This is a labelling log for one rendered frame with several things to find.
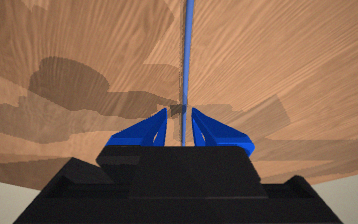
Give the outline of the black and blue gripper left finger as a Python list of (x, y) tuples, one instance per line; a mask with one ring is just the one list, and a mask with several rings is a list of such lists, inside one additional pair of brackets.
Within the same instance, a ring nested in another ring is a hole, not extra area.
[[(167, 130), (167, 108), (163, 108), (155, 115), (112, 135), (105, 146), (107, 145), (164, 146), (165, 138), (166, 138), (166, 130)], [(155, 136), (156, 134), (157, 136)], [(155, 140), (154, 137), (156, 137)]]

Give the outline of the blue cable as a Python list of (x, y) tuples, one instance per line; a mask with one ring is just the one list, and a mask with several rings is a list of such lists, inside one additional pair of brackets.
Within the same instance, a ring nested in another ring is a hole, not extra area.
[(193, 19), (194, 0), (186, 1), (185, 38), (184, 38), (184, 63), (183, 63), (183, 100), (182, 100), (182, 146), (185, 146), (186, 112), (191, 31)]

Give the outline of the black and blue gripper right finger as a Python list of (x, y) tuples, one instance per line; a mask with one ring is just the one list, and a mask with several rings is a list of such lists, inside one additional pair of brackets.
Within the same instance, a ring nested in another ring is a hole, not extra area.
[(194, 146), (240, 146), (244, 148), (248, 157), (255, 149), (247, 134), (206, 116), (194, 107), (191, 119)]

